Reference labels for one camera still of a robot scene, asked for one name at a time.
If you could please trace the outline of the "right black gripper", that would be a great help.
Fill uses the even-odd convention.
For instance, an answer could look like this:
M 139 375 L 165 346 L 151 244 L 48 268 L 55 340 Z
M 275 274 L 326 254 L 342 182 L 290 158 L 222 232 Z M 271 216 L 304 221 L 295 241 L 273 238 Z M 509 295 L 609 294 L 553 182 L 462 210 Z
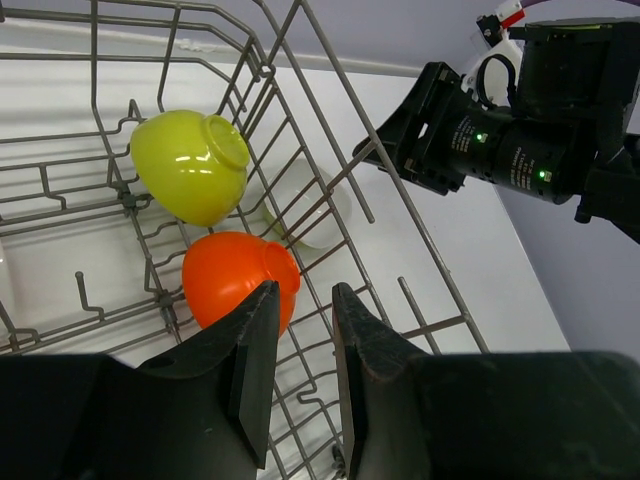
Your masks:
M 444 62 L 429 62 L 376 129 L 394 167 L 441 195 L 474 177 L 562 204 L 589 174 L 620 166 L 625 22 L 542 22 L 514 29 L 524 51 L 506 107 L 476 101 Z

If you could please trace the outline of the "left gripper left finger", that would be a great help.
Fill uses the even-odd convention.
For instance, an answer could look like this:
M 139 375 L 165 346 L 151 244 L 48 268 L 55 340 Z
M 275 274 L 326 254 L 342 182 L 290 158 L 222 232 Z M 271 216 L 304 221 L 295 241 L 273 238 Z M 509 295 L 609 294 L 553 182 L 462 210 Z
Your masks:
M 266 463 L 279 287 L 131 367 L 106 354 L 1 361 L 5 479 L 253 479 Z

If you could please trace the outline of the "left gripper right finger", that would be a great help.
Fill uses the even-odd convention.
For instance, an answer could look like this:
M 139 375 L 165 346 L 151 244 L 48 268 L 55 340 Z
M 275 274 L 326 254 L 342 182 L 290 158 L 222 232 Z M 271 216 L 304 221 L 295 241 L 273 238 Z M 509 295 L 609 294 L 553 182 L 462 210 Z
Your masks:
M 635 479 L 639 366 L 610 352 L 430 355 L 332 290 L 351 479 Z

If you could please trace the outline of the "orange-red bowl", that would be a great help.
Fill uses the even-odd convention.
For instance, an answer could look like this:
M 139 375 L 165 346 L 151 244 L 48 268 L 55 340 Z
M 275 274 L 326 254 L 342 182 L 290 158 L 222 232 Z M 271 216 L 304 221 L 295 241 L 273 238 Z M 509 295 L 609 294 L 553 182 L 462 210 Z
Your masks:
M 284 246 L 244 232 L 213 233 L 195 241 L 182 264 L 185 299 L 201 328 L 231 313 L 267 280 L 279 284 L 283 334 L 301 287 L 297 263 Z

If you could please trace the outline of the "lime green bowl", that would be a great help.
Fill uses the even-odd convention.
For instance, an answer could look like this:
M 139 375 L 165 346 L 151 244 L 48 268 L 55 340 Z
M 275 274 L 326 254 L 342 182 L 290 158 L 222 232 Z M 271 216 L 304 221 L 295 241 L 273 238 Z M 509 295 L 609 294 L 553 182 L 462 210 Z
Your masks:
M 249 149 L 219 115 L 167 111 L 136 126 L 129 145 L 149 193 L 185 223 L 212 227 L 230 215 L 245 193 Z

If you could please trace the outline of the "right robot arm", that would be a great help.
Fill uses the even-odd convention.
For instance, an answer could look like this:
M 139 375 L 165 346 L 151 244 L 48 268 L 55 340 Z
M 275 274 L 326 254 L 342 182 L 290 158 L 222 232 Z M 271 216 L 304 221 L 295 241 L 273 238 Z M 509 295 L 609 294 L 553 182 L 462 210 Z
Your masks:
M 372 140 L 354 154 L 440 195 L 473 177 L 639 236 L 635 18 L 529 23 L 467 74 L 425 65 Z

